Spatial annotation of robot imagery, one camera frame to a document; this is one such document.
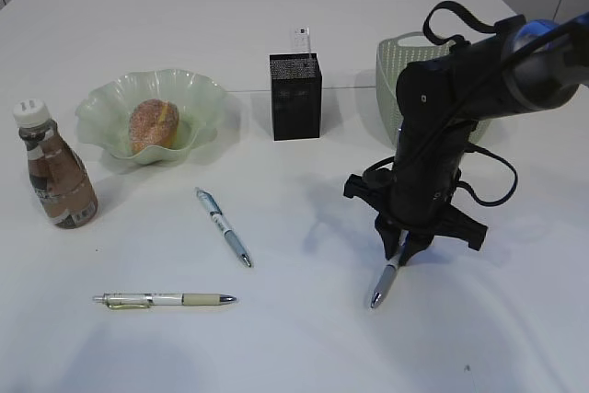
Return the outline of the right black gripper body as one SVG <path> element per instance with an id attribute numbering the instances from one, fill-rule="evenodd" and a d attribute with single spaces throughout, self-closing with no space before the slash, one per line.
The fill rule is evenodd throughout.
<path id="1" fill-rule="evenodd" d="M 388 222 L 401 232 L 457 238 L 471 249 L 481 249 L 487 227 L 451 204 L 473 126 L 467 121 L 447 127 L 431 148 L 401 170 L 387 169 L 376 185 L 351 175 L 343 195 L 358 197 L 376 210 L 375 222 Z"/>

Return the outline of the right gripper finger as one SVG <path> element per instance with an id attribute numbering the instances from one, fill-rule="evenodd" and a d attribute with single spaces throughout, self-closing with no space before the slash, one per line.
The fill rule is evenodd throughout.
<path id="1" fill-rule="evenodd" d="M 405 266 L 414 255 L 429 248 L 432 242 L 433 235 L 423 235 L 409 232 L 405 237 L 404 245 L 399 258 L 399 265 Z"/>
<path id="2" fill-rule="evenodd" d="M 383 242 L 386 260 L 391 260 L 398 252 L 401 230 L 388 222 L 375 222 L 375 230 Z"/>

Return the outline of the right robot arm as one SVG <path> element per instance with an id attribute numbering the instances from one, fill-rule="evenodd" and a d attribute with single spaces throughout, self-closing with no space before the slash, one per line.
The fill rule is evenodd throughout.
<path id="1" fill-rule="evenodd" d="M 514 16 L 487 25 L 462 5 L 443 2 L 483 34 L 471 43 L 423 28 L 447 55 L 408 64 L 398 77 L 402 123 L 395 155 L 350 176 L 348 198 L 375 209 L 375 230 L 387 259 L 407 263 L 436 237 L 480 249 L 487 228 L 452 204 L 462 187 L 460 161 L 478 147 L 469 140 L 481 121 L 553 110 L 588 81 L 588 17 L 563 24 Z"/>

